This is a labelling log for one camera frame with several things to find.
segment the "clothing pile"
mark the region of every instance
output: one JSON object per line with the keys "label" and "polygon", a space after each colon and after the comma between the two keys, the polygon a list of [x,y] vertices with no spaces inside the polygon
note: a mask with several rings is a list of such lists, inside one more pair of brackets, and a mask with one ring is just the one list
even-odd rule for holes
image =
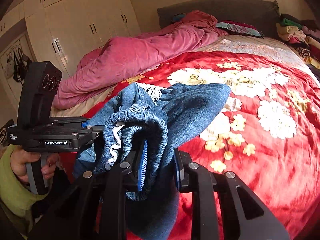
{"label": "clothing pile", "polygon": [[320,79],[320,30],[312,20],[298,20],[289,14],[281,14],[276,23],[279,37],[292,48]]}

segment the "white wardrobe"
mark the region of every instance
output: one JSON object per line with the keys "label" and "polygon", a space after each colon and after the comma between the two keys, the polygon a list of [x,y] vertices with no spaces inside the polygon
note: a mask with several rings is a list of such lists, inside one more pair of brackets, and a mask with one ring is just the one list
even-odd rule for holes
{"label": "white wardrobe", "polygon": [[51,61],[63,78],[111,37],[140,34],[130,0],[25,0],[24,12],[36,59]]}

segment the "red floral blanket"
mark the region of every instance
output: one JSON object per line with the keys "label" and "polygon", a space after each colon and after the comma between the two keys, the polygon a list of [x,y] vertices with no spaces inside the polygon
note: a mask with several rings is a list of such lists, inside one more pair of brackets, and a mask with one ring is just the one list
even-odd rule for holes
{"label": "red floral blanket", "polygon": [[[234,171],[285,225],[291,238],[297,236],[320,195],[320,89],[309,75],[251,54],[189,52],[120,82],[105,102],[132,82],[160,87],[177,82],[228,84],[232,92],[221,113],[180,149],[209,171]],[[105,102],[85,116],[92,117]],[[192,195],[181,194],[169,239],[190,239],[191,205]]]}

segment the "hanging bag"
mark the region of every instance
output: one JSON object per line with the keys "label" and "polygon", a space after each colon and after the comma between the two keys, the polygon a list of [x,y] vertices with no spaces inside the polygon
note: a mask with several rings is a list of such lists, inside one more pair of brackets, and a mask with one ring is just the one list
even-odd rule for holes
{"label": "hanging bag", "polygon": [[27,71],[25,65],[21,60],[18,60],[15,51],[13,51],[13,60],[14,60],[14,74],[13,79],[16,82],[20,82],[22,85],[22,80],[26,77]]}
{"label": "hanging bag", "polygon": [[23,53],[21,48],[18,48],[18,53],[19,53],[20,59],[27,63],[26,64],[26,70],[28,72],[29,71],[29,66],[32,63],[32,60],[26,54]]}
{"label": "hanging bag", "polygon": [[11,56],[8,57],[7,65],[3,67],[3,71],[6,79],[12,77],[12,75],[14,74],[14,61]]}

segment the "black mount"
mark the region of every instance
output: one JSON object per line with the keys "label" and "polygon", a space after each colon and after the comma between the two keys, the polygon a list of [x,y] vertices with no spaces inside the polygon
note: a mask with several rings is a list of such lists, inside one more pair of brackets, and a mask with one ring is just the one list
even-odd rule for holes
{"label": "black mount", "polygon": [[[125,240],[126,177],[132,172],[130,152],[126,160],[108,173],[86,171],[48,210],[28,235],[28,240]],[[219,240],[214,191],[218,192],[225,240],[290,240],[288,232],[264,203],[232,171],[209,172],[194,163],[188,153],[175,150],[180,193],[193,193],[191,239]],[[100,231],[95,221],[103,197]]]}

